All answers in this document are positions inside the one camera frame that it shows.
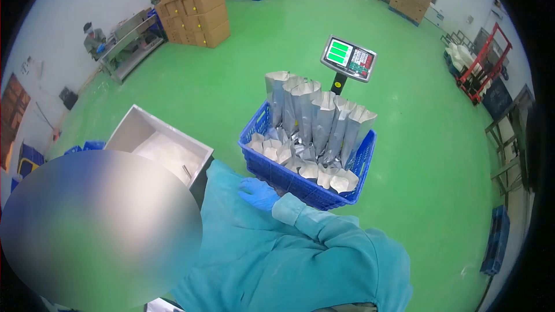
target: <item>door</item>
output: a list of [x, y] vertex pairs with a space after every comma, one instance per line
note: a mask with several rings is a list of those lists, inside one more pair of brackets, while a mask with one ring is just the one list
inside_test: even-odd
[[0, 102], [0, 165], [8, 171], [7, 158], [31, 97], [12, 74]]

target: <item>red hand truck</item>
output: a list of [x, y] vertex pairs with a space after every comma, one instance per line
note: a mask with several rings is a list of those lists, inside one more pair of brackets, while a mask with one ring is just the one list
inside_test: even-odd
[[[503, 38], [507, 41], [507, 47], [503, 50], [503, 54], [499, 57], [499, 60], [493, 65], [488, 60], [488, 53], [490, 52], [491, 42], [493, 41], [493, 36], [499, 31]], [[499, 24], [495, 24], [493, 31], [489, 34], [486, 43], [478, 53], [476, 59], [472, 65], [467, 68], [466, 66], [462, 70], [462, 76], [455, 76], [455, 82], [459, 88], [461, 88], [465, 94], [470, 98], [474, 106], [478, 105], [482, 98], [480, 97], [480, 92], [488, 84], [489, 81], [495, 79], [501, 73], [503, 66], [503, 61], [507, 56], [507, 53], [512, 48], [509, 39], [506, 37], [505, 33], [499, 27]], [[480, 65], [481, 70], [477, 73], [474, 72], [476, 65]]]

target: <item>plastic sack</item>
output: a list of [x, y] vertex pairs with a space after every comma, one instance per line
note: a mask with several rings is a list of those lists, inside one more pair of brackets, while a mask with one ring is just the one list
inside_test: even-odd
[[358, 105], [347, 118], [343, 147], [341, 148], [341, 166], [348, 170], [354, 163], [356, 151], [372, 128], [378, 117], [368, 111], [363, 105]]
[[271, 109], [271, 126], [277, 128], [283, 116], [284, 90], [283, 83], [289, 79], [289, 72], [274, 71], [264, 75], [266, 80], [267, 100]]
[[305, 79], [302, 77], [296, 76], [294, 74], [289, 74], [289, 78], [287, 81], [283, 83], [283, 96], [284, 96], [284, 103], [283, 103], [283, 110], [282, 110], [282, 119], [281, 119], [281, 126], [285, 129], [285, 132], [289, 137], [293, 135], [295, 132], [296, 124], [295, 124], [295, 109], [293, 108], [293, 99], [291, 97], [291, 90], [298, 86], [300, 83], [305, 82]]
[[300, 142], [308, 145], [312, 141], [312, 101], [321, 93], [318, 81], [301, 83], [291, 90], [295, 119], [299, 125]]
[[312, 101], [312, 142], [317, 157], [326, 149], [330, 137], [335, 114], [334, 97], [333, 92], [320, 92]]
[[341, 152], [341, 144], [347, 126], [347, 117], [356, 106], [354, 102], [345, 100], [339, 95], [334, 97], [334, 104], [334, 120], [331, 123], [330, 136], [326, 145], [326, 150], [320, 160], [324, 165], [332, 162]]

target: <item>stainless steel workbench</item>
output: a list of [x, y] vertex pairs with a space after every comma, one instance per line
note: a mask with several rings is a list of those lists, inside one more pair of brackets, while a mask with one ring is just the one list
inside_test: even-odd
[[[131, 73], [143, 59], [165, 41], [164, 38], [156, 36], [152, 32], [149, 33], [148, 31], [149, 27], [152, 25], [156, 25], [160, 32], [163, 31], [162, 27], [156, 21], [156, 16], [151, 16], [149, 18], [143, 18], [143, 16], [144, 13], [140, 12], [116, 30], [114, 36], [111, 36], [106, 44], [108, 50], [104, 52], [98, 60], [101, 63], [102, 70], [120, 85], [123, 84], [123, 80], [125, 80], [127, 75]], [[137, 23], [135, 28], [130, 27], [130, 24], [134, 25], [133, 23]], [[151, 37], [156, 38], [147, 43], [145, 38], [149, 36], [149, 34]], [[116, 66], [113, 60], [116, 59], [122, 51], [127, 51], [131, 53], [131, 55]]]

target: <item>sleeve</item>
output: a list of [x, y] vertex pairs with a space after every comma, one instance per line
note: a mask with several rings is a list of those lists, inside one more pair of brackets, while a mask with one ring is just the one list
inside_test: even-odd
[[373, 251], [370, 239], [358, 226], [358, 218], [316, 210], [291, 193], [274, 204], [272, 216], [328, 248], [339, 246], [363, 252]]
[[[274, 204], [272, 216], [327, 248], [309, 261], [295, 257], [289, 268], [296, 277], [304, 275], [319, 282], [314, 292], [304, 292], [307, 296], [329, 289], [344, 298], [319, 307], [372, 302], [378, 311], [404, 311], [412, 286], [410, 258], [401, 244], [378, 229], [361, 229], [356, 217], [316, 210], [291, 193]], [[306, 290], [306, 285], [289, 284], [291, 287], [281, 289], [290, 294]]]

